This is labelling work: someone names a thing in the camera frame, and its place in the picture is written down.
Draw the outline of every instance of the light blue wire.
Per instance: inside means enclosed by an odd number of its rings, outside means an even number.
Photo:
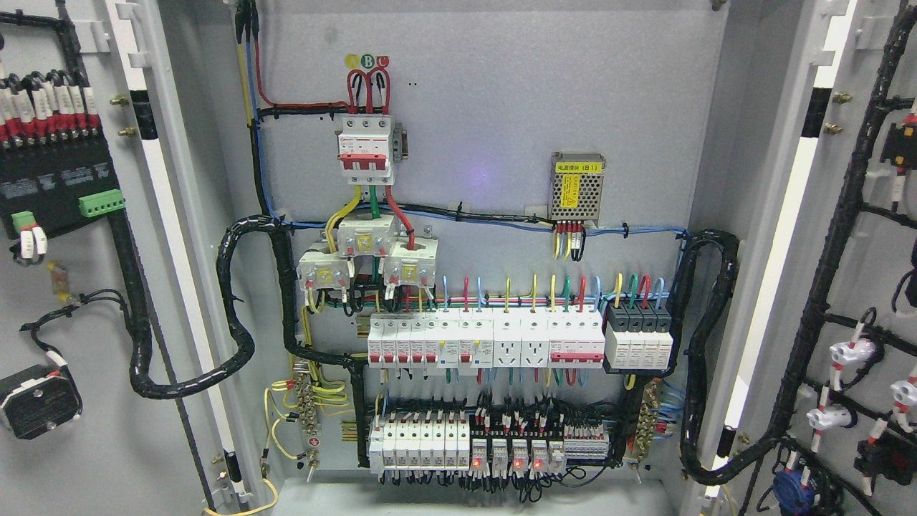
[[[245,52],[247,56],[247,68],[249,76],[249,97],[251,98],[251,108],[253,110],[254,120],[252,123],[255,124],[255,144],[258,147],[258,167],[261,169],[261,191],[264,192],[264,205],[268,209],[268,213],[271,214],[277,220],[281,218],[277,216],[277,213],[274,211],[274,206],[271,203],[271,194],[268,189],[268,175],[267,168],[264,164],[264,144],[261,141],[261,123],[258,121],[258,98],[255,96],[255,70],[254,70],[254,61],[251,57],[251,41],[246,41],[245,43]],[[305,222],[286,222],[283,224],[287,226],[293,226],[295,228],[321,228],[322,224],[307,224]]]
[[[599,304],[602,302],[602,279],[595,276],[595,305],[593,311],[599,311]]]
[[[660,277],[656,280],[656,309],[662,310],[662,293],[666,291],[666,280]]]
[[[449,311],[449,282],[446,279],[446,275],[443,275],[443,299],[446,300],[446,304],[443,307],[444,312]]]

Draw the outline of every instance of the electrical wire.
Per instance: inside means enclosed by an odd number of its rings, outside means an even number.
[[[411,225],[411,222],[407,219],[407,216],[404,215],[404,211],[398,206],[398,202],[395,201],[395,197],[392,195],[392,186],[385,186],[385,201],[388,203],[389,208],[395,214],[401,223],[404,225],[404,232],[407,233],[407,250],[414,250],[414,226]]]
[[[268,510],[271,507],[277,505],[277,500],[280,499],[280,494],[277,492],[277,488],[274,487],[271,481],[268,480],[266,477],[263,477],[261,481],[264,482],[264,485],[267,486],[268,489],[271,490],[271,495],[273,496],[273,500],[271,500],[270,502],[260,507],[256,507],[255,509],[252,509],[252,510],[245,510],[243,512],[234,512],[232,514],[220,514],[219,512],[216,512],[215,510],[210,510],[209,508],[205,507],[204,513],[209,514],[210,516],[250,516],[251,514],[257,514],[259,512]]]
[[[334,234],[331,232],[335,226],[346,217],[353,208],[356,208],[360,200],[363,197],[363,188],[359,185],[353,187],[353,197],[347,202],[344,207],[339,209],[328,219],[327,224],[325,225],[325,237],[328,239],[328,250],[332,253],[337,252],[337,242],[335,240]]]

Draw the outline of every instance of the screw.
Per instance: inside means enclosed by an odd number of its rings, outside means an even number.
[[[853,99],[854,99],[854,96],[853,96],[853,95],[850,95],[850,94],[848,94],[848,93],[846,93],[846,92],[835,93],[835,94],[832,95],[832,97],[831,97],[831,100],[832,100],[835,104],[846,104],[846,103],[850,102],[850,101],[853,100]]]

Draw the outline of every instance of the yellow label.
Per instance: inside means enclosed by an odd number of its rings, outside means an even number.
[[[357,235],[357,249],[361,251],[372,250],[372,235]]]
[[[601,162],[557,162],[554,172],[558,174],[600,174]]]
[[[576,208],[580,205],[580,175],[564,174],[560,177],[560,207]]]

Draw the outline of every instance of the yellow wire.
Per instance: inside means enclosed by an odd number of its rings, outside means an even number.
[[[249,516],[250,514],[257,514],[258,512],[261,512],[261,511],[263,511],[263,510],[268,510],[268,509],[270,509],[271,507],[277,505],[277,500],[280,499],[280,495],[277,493],[277,488],[274,487],[274,485],[271,483],[271,481],[268,480],[267,478],[262,478],[261,481],[264,482],[265,485],[268,486],[268,489],[271,490],[271,495],[274,497],[274,499],[271,500],[270,503],[266,503],[266,504],[264,504],[264,505],[262,505],[262,506],[260,506],[260,507],[256,507],[255,509],[252,509],[252,510],[246,510],[246,511],[244,511],[244,512],[234,512],[234,513],[232,513],[232,514],[220,514],[219,512],[215,512],[215,511],[213,511],[213,510],[210,510],[210,508],[204,507],[204,513],[205,513],[205,514],[210,514],[211,516]]]
[[[245,100],[245,120],[248,122],[254,117],[251,116],[251,101],[249,100],[249,73],[246,71],[245,54],[242,51],[242,45],[236,45],[236,54],[238,56],[239,77],[242,79],[242,98]]]
[[[353,187],[353,198],[350,199],[350,202],[344,205],[343,208],[336,211],[335,214],[332,215],[330,219],[328,219],[328,222],[325,225],[325,236],[328,238],[328,249],[331,252],[337,252],[337,242],[335,241],[334,236],[331,234],[331,230],[334,229],[335,224],[337,224],[339,220],[346,217],[348,213],[353,211],[353,208],[357,207],[357,204],[359,204],[362,198],[363,198],[363,188],[360,185],[354,186]]]
[[[506,297],[503,298],[503,313],[510,313],[510,276],[506,276]]]
[[[555,289],[554,289],[555,283],[557,281],[558,281],[558,277],[556,275],[551,275],[551,311],[552,312],[557,311],[557,307],[555,307],[556,303],[555,303]]]
[[[624,286],[624,275],[618,273],[618,278],[614,281],[614,307],[620,308],[621,288]]]
[[[567,250],[564,251],[564,260],[570,258],[570,252],[573,251],[573,233],[567,233]]]
[[[532,275],[532,313],[535,313],[535,301],[538,297],[538,275]]]
[[[277,446],[277,450],[280,451],[284,457],[298,461],[299,457],[286,451],[286,448],[284,448],[281,442],[277,439],[277,425],[281,424],[281,421],[283,420],[278,418],[274,420],[274,424],[271,425],[271,439],[274,441],[274,445]]]

